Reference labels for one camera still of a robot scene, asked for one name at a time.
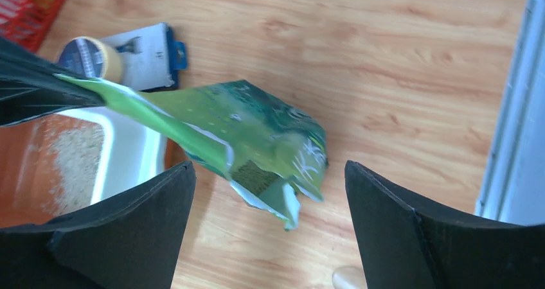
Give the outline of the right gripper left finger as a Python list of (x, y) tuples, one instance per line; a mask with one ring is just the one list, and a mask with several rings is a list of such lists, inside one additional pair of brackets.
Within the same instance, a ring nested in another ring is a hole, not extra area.
[(1, 229), (1, 287), (170, 288), (195, 183), (186, 161), (44, 224)]

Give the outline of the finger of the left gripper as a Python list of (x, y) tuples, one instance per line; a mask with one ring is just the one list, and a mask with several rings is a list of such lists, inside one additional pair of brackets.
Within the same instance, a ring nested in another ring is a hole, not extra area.
[(1, 126), (63, 110), (105, 105), (99, 94), (61, 80), (56, 74), (84, 79), (1, 37)]

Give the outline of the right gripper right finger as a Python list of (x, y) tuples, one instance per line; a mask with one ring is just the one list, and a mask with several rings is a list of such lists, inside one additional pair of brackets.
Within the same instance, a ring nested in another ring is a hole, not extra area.
[(472, 215), (355, 161), (346, 196), (369, 288), (543, 288), (544, 226)]

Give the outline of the clear plastic scoop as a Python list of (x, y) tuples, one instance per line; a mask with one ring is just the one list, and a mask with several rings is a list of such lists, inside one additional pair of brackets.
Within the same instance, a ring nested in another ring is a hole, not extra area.
[(337, 267), (332, 273), (334, 289), (367, 289), (364, 270), (361, 267), (345, 265)]

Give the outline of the green cat litter bag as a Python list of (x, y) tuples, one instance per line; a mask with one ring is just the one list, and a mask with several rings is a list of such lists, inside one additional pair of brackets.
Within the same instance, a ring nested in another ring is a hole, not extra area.
[(176, 142), (227, 180), (250, 206), (299, 224), (304, 194), (323, 201), (324, 128), (305, 112), (246, 80), (142, 92), (101, 78), (59, 78), (100, 95), (107, 108)]

